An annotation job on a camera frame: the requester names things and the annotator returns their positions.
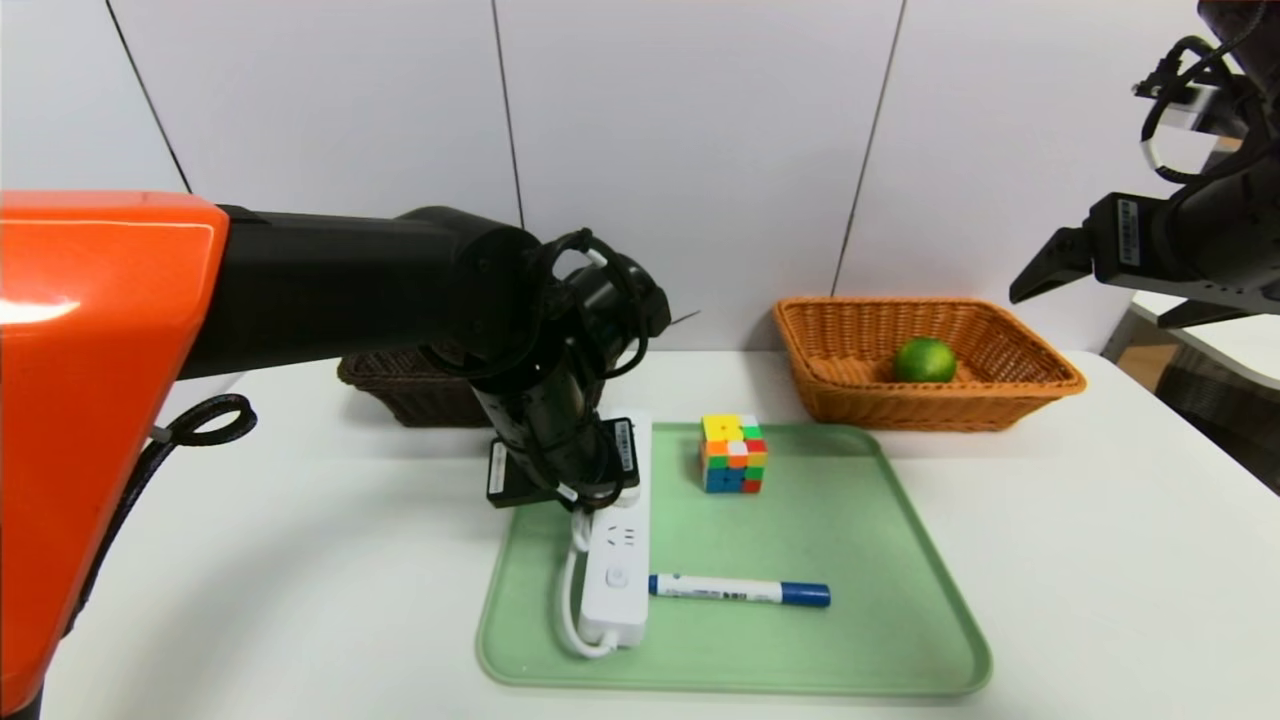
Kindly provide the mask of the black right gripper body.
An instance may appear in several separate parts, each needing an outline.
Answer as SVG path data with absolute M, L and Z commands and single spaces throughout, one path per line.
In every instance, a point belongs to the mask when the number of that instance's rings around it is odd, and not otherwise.
M 1277 314 L 1277 159 L 1265 158 L 1165 200 L 1106 196 L 1084 224 L 1096 279 L 1183 301 L 1257 299 L 1258 315 Z

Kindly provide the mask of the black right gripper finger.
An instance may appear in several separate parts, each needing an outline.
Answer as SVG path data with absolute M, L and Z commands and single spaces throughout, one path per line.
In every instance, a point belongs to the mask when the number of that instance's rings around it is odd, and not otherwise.
M 1160 314 L 1156 319 L 1156 325 L 1161 329 L 1185 329 L 1254 316 L 1261 313 L 1262 301 L 1257 299 L 1239 300 L 1233 304 L 1213 304 L 1187 299 L 1175 307 Z
M 1092 273 L 1092 233 L 1083 227 L 1060 228 L 1010 284 L 1009 302 L 1025 302 Z

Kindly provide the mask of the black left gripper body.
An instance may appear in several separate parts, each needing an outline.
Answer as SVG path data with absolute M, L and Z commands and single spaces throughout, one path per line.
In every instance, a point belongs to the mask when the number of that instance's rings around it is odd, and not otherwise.
M 641 416 L 603 418 L 588 406 L 488 406 L 492 443 L 486 498 L 497 509 L 556 501 L 594 512 L 641 484 Z

